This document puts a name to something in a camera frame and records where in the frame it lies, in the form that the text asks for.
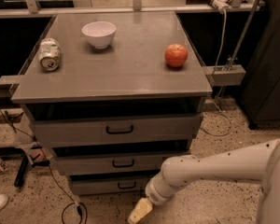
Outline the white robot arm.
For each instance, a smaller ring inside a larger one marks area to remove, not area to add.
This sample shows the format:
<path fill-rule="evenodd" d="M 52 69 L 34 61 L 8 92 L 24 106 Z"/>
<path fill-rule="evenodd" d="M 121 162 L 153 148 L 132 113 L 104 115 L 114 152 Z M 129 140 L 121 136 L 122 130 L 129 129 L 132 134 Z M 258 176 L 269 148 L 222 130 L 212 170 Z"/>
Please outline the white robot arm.
<path fill-rule="evenodd" d="M 138 201 L 128 223 L 136 224 L 155 205 L 164 204 L 198 180 L 260 182 L 256 223 L 280 224 L 280 139 L 201 159 L 191 155 L 167 159 L 147 183 L 146 196 Z"/>

